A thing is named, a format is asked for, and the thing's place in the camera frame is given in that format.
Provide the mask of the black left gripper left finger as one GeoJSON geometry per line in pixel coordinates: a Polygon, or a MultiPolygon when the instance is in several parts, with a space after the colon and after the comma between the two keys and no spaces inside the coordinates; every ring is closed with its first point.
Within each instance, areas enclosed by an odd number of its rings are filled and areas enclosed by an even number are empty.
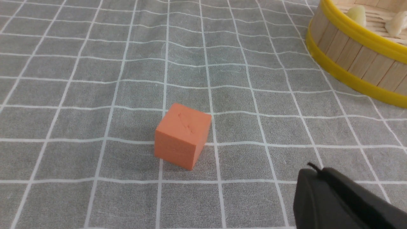
{"type": "Polygon", "coordinates": [[[298,229],[369,229],[362,198],[327,169],[301,169],[293,202],[298,229]]]}

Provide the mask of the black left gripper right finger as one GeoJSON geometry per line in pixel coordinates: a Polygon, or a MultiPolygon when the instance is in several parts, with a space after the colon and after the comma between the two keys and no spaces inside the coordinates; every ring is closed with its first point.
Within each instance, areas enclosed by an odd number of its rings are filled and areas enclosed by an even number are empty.
{"type": "Polygon", "coordinates": [[[389,204],[333,168],[320,171],[349,209],[371,229],[405,229],[406,212],[389,204]]]}

